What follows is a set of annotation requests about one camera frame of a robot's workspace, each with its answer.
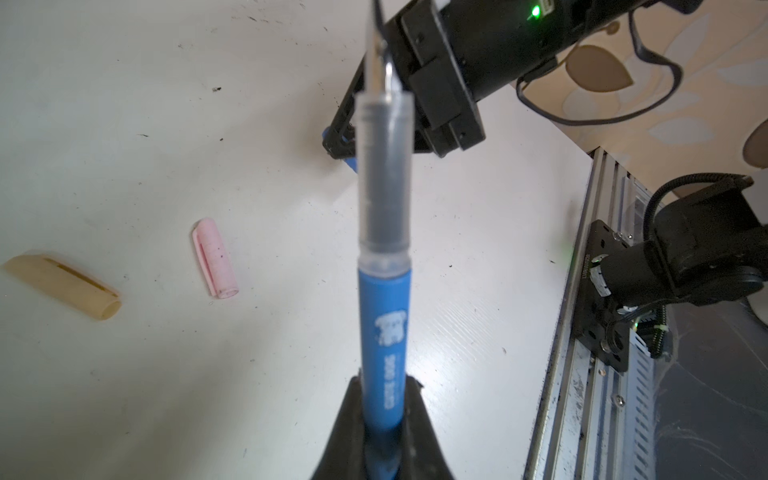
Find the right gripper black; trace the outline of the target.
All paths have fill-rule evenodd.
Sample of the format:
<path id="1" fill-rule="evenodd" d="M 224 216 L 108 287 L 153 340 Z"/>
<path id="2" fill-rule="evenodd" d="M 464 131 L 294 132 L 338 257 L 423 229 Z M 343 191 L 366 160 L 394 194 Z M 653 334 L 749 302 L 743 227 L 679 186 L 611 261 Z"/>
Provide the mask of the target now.
<path id="1" fill-rule="evenodd" d="M 387 22 L 386 29 L 397 74 L 414 96 L 414 151 L 443 158 L 485 140 L 477 103 L 463 78 L 435 3 L 407 3 Z M 333 159 L 356 156 L 355 96 L 363 89 L 361 60 L 323 135 L 322 145 Z"/>

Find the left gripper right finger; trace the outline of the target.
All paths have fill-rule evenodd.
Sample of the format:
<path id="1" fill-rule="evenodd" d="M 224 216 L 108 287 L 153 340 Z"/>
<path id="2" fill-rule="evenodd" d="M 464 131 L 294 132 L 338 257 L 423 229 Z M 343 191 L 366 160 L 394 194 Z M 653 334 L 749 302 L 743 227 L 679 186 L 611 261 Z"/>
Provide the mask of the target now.
<path id="1" fill-rule="evenodd" d="M 398 478 L 453 480 L 423 401 L 422 389 L 423 385 L 418 380 L 406 377 Z"/>

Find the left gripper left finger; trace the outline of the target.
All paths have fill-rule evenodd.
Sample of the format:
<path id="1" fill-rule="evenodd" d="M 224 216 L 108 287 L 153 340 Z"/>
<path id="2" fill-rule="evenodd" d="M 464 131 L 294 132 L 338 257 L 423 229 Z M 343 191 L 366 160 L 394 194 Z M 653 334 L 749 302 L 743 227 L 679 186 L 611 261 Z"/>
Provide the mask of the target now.
<path id="1" fill-rule="evenodd" d="M 312 480 L 366 479 L 360 378 L 351 378 Z"/>

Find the blue pen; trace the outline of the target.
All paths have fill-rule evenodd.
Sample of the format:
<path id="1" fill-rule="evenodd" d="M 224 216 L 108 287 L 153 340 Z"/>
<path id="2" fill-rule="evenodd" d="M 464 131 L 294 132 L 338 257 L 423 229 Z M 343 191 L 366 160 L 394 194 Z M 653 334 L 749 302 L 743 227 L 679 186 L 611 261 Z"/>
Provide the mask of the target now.
<path id="1" fill-rule="evenodd" d="M 367 478 L 392 479 L 405 409 L 414 98 L 397 73 L 378 1 L 370 5 L 363 73 L 355 97 L 363 451 Z"/>

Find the pink pen cap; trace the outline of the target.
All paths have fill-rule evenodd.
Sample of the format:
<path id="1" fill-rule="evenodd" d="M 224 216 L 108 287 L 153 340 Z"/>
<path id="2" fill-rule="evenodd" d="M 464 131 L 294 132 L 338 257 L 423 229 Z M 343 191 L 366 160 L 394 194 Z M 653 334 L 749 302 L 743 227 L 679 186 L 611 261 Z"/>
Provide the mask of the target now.
<path id="1" fill-rule="evenodd" d="M 217 299 L 235 296 L 238 283 L 216 222 L 212 218 L 201 219 L 191 238 L 210 295 Z"/>

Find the blue pen cap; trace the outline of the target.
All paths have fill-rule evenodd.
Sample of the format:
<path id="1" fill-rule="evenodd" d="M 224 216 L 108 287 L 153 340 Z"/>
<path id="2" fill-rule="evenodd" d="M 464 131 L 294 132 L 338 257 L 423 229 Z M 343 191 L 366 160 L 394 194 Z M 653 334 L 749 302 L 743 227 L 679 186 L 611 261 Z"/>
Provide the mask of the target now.
<path id="1" fill-rule="evenodd" d="M 335 160 L 346 164 L 354 173 L 358 173 L 358 161 L 355 156 L 355 135 L 352 127 L 326 127 L 322 134 L 322 146 L 326 153 Z"/>

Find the tan pen cap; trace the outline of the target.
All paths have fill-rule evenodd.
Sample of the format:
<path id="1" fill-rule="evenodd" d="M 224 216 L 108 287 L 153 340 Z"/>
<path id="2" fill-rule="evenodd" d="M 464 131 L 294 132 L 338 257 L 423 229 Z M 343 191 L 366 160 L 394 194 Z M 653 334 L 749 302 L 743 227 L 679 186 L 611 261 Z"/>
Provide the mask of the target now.
<path id="1" fill-rule="evenodd" d="M 110 319 L 122 307 L 116 291 L 47 255 L 16 256 L 5 262 L 3 269 L 94 320 Z"/>

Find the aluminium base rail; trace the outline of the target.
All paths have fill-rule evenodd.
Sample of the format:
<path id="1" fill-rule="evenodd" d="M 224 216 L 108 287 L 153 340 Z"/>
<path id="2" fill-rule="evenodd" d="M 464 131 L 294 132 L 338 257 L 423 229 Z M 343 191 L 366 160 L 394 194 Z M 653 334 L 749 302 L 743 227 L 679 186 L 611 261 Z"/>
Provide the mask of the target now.
<path id="1" fill-rule="evenodd" d="M 571 255 L 566 291 L 524 468 L 526 479 L 653 479 L 656 476 L 654 362 L 629 335 L 629 369 L 619 373 L 573 338 L 588 230 L 605 222 L 633 244 L 647 190 L 603 148 L 593 165 Z"/>

